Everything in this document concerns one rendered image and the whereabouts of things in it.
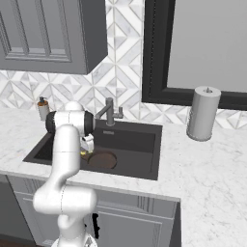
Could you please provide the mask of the grey base cupboard door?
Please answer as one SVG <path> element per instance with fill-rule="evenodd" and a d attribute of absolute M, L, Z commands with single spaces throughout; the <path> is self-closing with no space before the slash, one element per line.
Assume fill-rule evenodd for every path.
<path fill-rule="evenodd" d="M 8 179 L 38 245 L 89 246 L 84 217 L 96 207 L 92 189 L 66 184 L 47 196 L 45 181 L 14 176 Z"/>
<path fill-rule="evenodd" d="M 98 247 L 181 247 L 180 203 L 97 190 Z"/>

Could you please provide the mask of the black window frame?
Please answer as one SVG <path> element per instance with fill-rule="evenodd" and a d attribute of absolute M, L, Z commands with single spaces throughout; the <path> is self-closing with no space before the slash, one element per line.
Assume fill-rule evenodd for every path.
<path fill-rule="evenodd" d="M 142 100 L 190 106 L 199 86 L 247 111 L 247 0 L 146 0 Z"/>

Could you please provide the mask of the brown round pan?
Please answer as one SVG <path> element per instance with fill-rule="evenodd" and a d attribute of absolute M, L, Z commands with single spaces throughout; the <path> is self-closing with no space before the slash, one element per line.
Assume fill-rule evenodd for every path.
<path fill-rule="evenodd" d="M 88 158 L 91 166 L 113 169 L 117 165 L 117 156 L 110 151 L 96 151 Z"/>

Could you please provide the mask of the grey paper towel roll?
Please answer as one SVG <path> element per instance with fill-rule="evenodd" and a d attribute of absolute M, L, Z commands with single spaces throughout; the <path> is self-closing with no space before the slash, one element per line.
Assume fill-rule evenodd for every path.
<path fill-rule="evenodd" d="M 211 138 L 220 97 L 221 91 L 209 86 L 195 89 L 186 128 L 189 138 L 199 142 Z"/>

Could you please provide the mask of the soap dispenser bottle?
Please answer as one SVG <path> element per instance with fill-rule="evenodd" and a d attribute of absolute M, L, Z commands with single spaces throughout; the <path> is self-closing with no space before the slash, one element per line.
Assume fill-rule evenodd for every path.
<path fill-rule="evenodd" d="M 40 118 L 44 122 L 50 110 L 49 110 L 48 101 L 43 96 L 40 97 L 40 101 L 38 102 L 38 110 L 39 110 Z"/>

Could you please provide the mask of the dark sink basin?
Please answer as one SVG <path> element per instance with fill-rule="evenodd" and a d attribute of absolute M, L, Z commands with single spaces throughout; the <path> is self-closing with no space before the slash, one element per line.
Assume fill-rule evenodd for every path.
<path fill-rule="evenodd" d="M 93 132 L 95 151 L 110 151 L 117 157 L 114 168 L 90 165 L 81 159 L 80 169 L 104 174 L 157 180 L 162 126 L 145 123 L 115 122 L 108 126 L 106 121 L 97 120 Z M 44 137 L 23 159 L 24 162 L 52 165 L 53 146 L 61 150 L 76 151 L 79 133 L 73 126 L 62 126 L 53 135 Z"/>

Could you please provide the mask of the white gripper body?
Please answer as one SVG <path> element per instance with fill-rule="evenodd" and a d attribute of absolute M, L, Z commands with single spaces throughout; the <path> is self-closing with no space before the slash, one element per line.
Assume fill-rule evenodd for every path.
<path fill-rule="evenodd" d="M 90 142 L 82 141 L 81 142 L 81 148 L 84 151 L 93 152 L 94 151 L 94 142 L 93 141 L 90 141 Z"/>

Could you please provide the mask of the dark grey dishwasher front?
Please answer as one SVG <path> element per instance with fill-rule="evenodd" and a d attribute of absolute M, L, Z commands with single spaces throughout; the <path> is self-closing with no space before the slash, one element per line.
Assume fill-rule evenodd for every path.
<path fill-rule="evenodd" d="M 0 238 L 34 244 L 34 239 L 5 175 L 0 175 Z"/>

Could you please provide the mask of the grey wall cupboard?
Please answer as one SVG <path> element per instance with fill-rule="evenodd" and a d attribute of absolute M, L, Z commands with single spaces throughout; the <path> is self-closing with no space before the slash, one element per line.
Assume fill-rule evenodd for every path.
<path fill-rule="evenodd" d="M 107 55 L 105 0 L 0 0 L 0 69 L 88 74 Z"/>

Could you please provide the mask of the grey metal tap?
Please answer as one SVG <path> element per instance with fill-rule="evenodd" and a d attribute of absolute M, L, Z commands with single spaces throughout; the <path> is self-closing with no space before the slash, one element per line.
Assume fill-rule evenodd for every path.
<path fill-rule="evenodd" d="M 95 114 L 95 118 L 99 120 L 103 115 L 106 115 L 106 124 L 108 126 L 113 126 L 116 119 L 122 119 L 124 117 L 123 108 L 119 108 L 119 112 L 114 112 L 114 102 L 112 97 L 105 99 L 105 106 Z"/>

